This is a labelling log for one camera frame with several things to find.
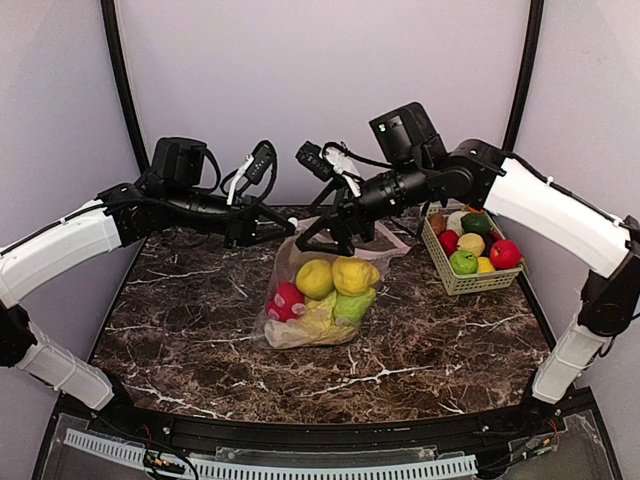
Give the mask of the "yellow lemon toy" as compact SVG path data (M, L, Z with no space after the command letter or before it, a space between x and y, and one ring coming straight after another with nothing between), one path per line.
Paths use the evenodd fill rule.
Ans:
M338 257L332 264L332 279L336 290L356 297L372 288L381 278L380 271L371 263L355 257Z

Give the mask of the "clear dotted zip top bag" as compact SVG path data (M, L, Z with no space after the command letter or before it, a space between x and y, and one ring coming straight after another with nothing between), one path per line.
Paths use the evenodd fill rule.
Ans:
M409 246L380 222L374 240L351 257L302 251L296 240L286 239L276 252L254 337L275 350L350 342L372 310L390 262Z

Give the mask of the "green wrinkled fruit toy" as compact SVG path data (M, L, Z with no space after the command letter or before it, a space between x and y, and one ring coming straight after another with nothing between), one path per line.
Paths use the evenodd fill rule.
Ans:
M337 326L357 326L374 303L376 290L368 288L358 296L338 293L332 315Z

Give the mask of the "red tomato toy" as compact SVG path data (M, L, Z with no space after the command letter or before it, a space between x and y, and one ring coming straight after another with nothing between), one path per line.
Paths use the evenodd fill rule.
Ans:
M296 320L306 313L306 301L294 283L279 283L265 305L269 319L286 323Z

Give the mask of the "napa cabbage toy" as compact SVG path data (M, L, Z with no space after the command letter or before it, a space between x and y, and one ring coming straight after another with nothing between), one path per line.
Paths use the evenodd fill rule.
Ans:
M264 325L266 341L279 350L340 345L351 341L359 332L360 324L352 324L343 317L335 320L333 309L337 299L338 294L333 291L323 300L309 300L306 312L298 319L287 322L268 320Z

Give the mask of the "yellow round fruit toy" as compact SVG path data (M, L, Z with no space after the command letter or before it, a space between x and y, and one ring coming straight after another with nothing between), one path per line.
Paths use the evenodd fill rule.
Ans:
M295 283L306 297L322 300L334 289L332 266L325 260L310 260L299 269Z

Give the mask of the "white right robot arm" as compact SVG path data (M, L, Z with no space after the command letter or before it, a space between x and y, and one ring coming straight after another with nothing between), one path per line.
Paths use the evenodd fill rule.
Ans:
M469 139L446 150L424 107L401 106L369 123L390 168L358 194L338 189L333 205L297 239L301 251L351 256L354 236L372 240L377 220L450 199L503 216L547 238L589 268L581 308L537 369L533 398L562 399L608 339L635 319L639 302L639 224L564 189L518 155Z

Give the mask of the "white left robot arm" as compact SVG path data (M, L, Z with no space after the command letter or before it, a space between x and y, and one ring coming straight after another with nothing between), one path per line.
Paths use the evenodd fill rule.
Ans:
M128 407L115 377L78 358L30 319L22 301L98 256L180 227L218 235L226 248L289 237L295 225L268 205L277 153L261 140L232 176L226 195L201 187L217 161L207 144L182 137L156 143L151 165L133 183L110 187L79 209L1 250L1 364L17 368L95 412Z

